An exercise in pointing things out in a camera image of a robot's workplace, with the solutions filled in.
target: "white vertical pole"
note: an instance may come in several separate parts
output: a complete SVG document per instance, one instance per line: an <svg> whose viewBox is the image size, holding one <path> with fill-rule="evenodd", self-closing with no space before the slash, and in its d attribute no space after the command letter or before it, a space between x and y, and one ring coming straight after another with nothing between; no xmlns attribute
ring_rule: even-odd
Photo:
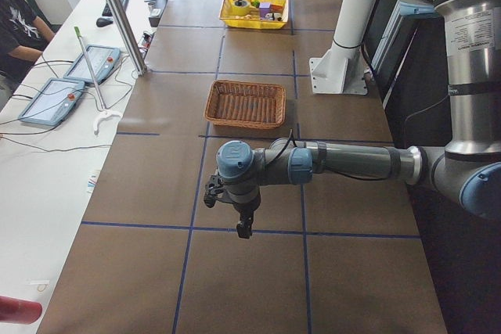
<svg viewBox="0 0 501 334"><path fill-rule="evenodd" d="M322 58L310 59L314 93L340 94L346 92L345 88L351 94L367 93L363 83L361 88L348 88L345 84L349 83L355 71L354 59L375 1L343 0L331 48Z"/></svg>
<svg viewBox="0 0 501 334"><path fill-rule="evenodd" d="M142 76L146 71L147 67L142 58L139 47L134 38L134 33L131 29L131 24L128 22L127 16L125 15L124 8L121 5L120 0L106 0L110 6L111 13L114 16L114 21L117 24L118 31L125 43L125 48L131 57L131 61L134 63L135 70L139 76Z"/></svg>

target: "blue joint cap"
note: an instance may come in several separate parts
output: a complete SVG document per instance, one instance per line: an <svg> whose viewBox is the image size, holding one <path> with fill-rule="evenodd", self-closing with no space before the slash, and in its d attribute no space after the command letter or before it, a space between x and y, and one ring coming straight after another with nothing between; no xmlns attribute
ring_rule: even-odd
<svg viewBox="0 0 501 334"><path fill-rule="evenodd" d="M461 205L485 219L501 220L501 162L475 172L460 192Z"/></svg>
<svg viewBox="0 0 501 334"><path fill-rule="evenodd" d="M287 173L292 184L309 183L313 176L312 151L306 148L294 148L289 155Z"/></svg>
<svg viewBox="0 0 501 334"><path fill-rule="evenodd" d="M254 152L242 141L227 142L216 154L219 174L226 181L240 178L249 170L253 160Z"/></svg>

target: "blue tape line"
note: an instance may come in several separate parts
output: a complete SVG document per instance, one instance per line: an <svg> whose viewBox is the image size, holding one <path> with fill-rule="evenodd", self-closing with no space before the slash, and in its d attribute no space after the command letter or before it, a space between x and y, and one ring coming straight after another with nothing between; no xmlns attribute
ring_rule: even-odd
<svg viewBox="0 0 501 334"><path fill-rule="evenodd" d="M150 133L150 132L117 132L117 135L123 135L123 136L160 136L160 133Z"/></svg>
<svg viewBox="0 0 501 334"><path fill-rule="evenodd" d="M216 79L219 76L219 69L221 68L222 49L223 49L223 46L225 45L225 38L226 38L226 35L223 34L223 36L221 37L221 44L219 45L218 64L216 65Z"/></svg>
<svg viewBox="0 0 501 334"><path fill-rule="evenodd" d="M233 140L235 138L242 140L255 140L255 141L275 141L278 137L252 137L252 136L221 136L221 135L198 135L199 138L227 138L229 140ZM383 145L393 145L393 141L374 141L374 140L343 140L343 139L334 139L334 138L302 138L301 137L301 127L299 123L297 123L297 137L296 141L306 141L306 142L314 142L314 141L322 141L322 142L339 142L339 143L358 143L358 144L383 144Z"/></svg>
<svg viewBox="0 0 501 334"><path fill-rule="evenodd" d="M247 75L247 76L279 76L279 77L293 77L293 74L243 74L239 72L220 72L219 74L234 74L234 75Z"/></svg>
<svg viewBox="0 0 501 334"><path fill-rule="evenodd" d="M301 216L303 222L303 252L305 258L305 288L306 288L306 317L308 319L308 334L312 334L312 299L310 290L310 273L308 262L308 236L306 228L305 187L301 184Z"/></svg>
<svg viewBox="0 0 501 334"><path fill-rule="evenodd" d="M124 227L124 228L157 228L161 230L183 230L183 231L204 231L204 232L236 232L235 228L217 227L196 227L196 226L176 226L166 224L138 224L138 223L118 223L118 222L98 222L82 221L81 224L89 226L103 227ZM257 234L268 235L307 235L307 236L332 236L340 238L377 238L377 239L421 239L419 235L392 235L392 234L359 234L349 232L300 232L287 230L252 230Z"/></svg>
<svg viewBox="0 0 501 334"><path fill-rule="evenodd" d="M290 8L290 35L294 35L294 5L292 0L289 0L289 8Z"/></svg>
<svg viewBox="0 0 501 334"><path fill-rule="evenodd" d="M155 74L214 74L215 73L215 72L204 72L204 71L190 72L188 70L181 71L181 70L155 70L155 69L150 69L150 72L153 72Z"/></svg>
<svg viewBox="0 0 501 334"><path fill-rule="evenodd" d="M325 31L327 33L333 33L336 31L335 29L295 29L296 31Z"/></svg>
<svg viewBox="0 0 501 334"><path fill-rule="evenodd" d="M225 29L224 26L220 26L220 27L209 27L209 26L201 26L201 25L174 25L174 24L161 24L159 25L158 27L181 27L181 28L185 28L185 29Z"/></svg>
<svg viewBox="0 0 501 334"><path fill-rule="evenodd" d="M116 223L116 222L95 222L95 221L82 221L81 224L89 226L103 226L103 227L127 227L127 228L158 228L162 230L189 230L189 226L169 226L164 224L129 224L129 223Z"/></svg>
<svg viewBox="0 0 501 334"><path fill-rule="evenodd" d="M299 94L297 91L297 69L296 69L296 50L292 50L292 72L294 75L294 98L297 99Z"/></svg>
<svg viewBox="0 0 501 334"><path fill-rule="evenodd" d="M209 132L209 123L207 122L207 127L205 129L205 133L207 134L208 132ZM175 332L178 328L179 309L181 307L182 291L184 290L186 269L188 267L189 248L191 247L191 239L192 239L192 235L193 235L193 224L195 223L196 203L198 202L198 195L200 193L200 182L202 180L202 170L204 169L204 161L205 161L206 151L207 151L207 139L204 140L204 147L202 150L202 158L200 159L200 169L198 171L198 179L196 181L196 193L195 193L195 199L193 201L191 222L189 224L189 233L188 233L188 242L186 244L185 260L183 261L183 264L182 264L181 282L179 283L178 302L177 302L176 308L175 308L174 322L172 323L172 334L175 334Z"/></svg>

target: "computer mouse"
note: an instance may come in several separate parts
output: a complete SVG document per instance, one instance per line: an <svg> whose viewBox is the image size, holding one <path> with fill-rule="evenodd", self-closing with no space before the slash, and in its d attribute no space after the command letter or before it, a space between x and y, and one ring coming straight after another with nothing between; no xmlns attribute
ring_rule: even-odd
<svg viewBox="0 0 501 334"><path fill-rule="evenodd" d="M113 17L100 17L96 20L97 27L105 27L113 23Z"/></svg>

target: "metal pole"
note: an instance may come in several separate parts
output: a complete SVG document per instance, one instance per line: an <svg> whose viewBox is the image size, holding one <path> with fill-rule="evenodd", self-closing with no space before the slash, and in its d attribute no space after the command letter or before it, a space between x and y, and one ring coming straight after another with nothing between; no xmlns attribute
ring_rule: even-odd
<svg viewBox="0 0 501 334"><path fill-rule="evenodd" d="M122 40L125 43L125 48L134 63L135 70L139 76L142 76L147 71L147 67L144 63L141 52L139 51L131 25L125 15L124 8L122 7L120 0L106 0L106 2L110 6L111 14L113 15L114 21L120 31Z"/></svg>
<svg viewBox="0 0 501 334"><path fill-rule="evenodd" d="M99 99L99 104L101 105L101 109L103 109L103 111L108 110L108 108L106 107L106 103L104 102L103 94L101 94L101 89L99 88L99 82L97 81L96 74L94 73L94 69L92 68L91 58L88 57L84 39L81 37L80 30L78 29L78 27L75 27L75 33L77 34L78 41L80 42L81 53L84 55L88 71L91 73L92 82L94 83L94 87L96 88L97 98Z"/></svg>

